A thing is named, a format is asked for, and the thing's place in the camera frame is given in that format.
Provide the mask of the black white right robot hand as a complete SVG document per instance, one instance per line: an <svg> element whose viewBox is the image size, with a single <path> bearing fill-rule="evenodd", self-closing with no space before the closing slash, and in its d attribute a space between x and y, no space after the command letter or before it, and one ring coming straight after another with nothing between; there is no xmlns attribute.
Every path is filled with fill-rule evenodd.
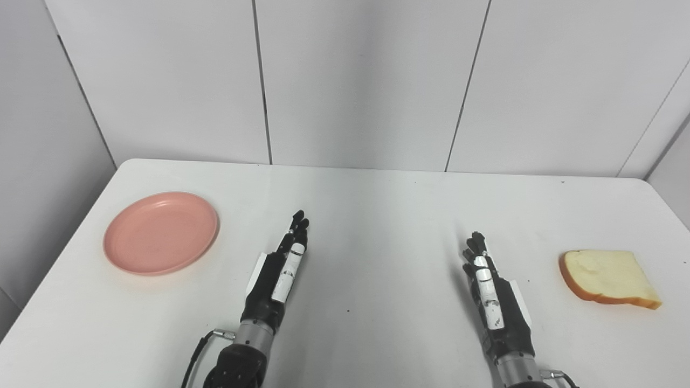
<svg viewBox="0 0 690 388"><path fill-rule="evenodd" d="M513 352L535 356L532 330L512 285L498 273L485 236L474 231L466 244L463 270L484 328L481 344L486 354L494 363Z"/></svg>

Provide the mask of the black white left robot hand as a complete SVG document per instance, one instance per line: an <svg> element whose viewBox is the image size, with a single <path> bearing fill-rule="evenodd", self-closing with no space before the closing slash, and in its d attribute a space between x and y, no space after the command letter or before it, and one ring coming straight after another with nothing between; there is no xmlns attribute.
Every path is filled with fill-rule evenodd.
<svg viewBox="0 0 690 388"><path fill-rule="evenodd" d="M308 226L309 220L305 217L304 211L298 210L292 216L291 225L278 248L266 256L256 282L245 300L244 311L240 317L242 322L251 320L263 323L273 331L273 334L278 333L286 307L285 302L273 299L273 292L294 243L307 245Z"/></svg>

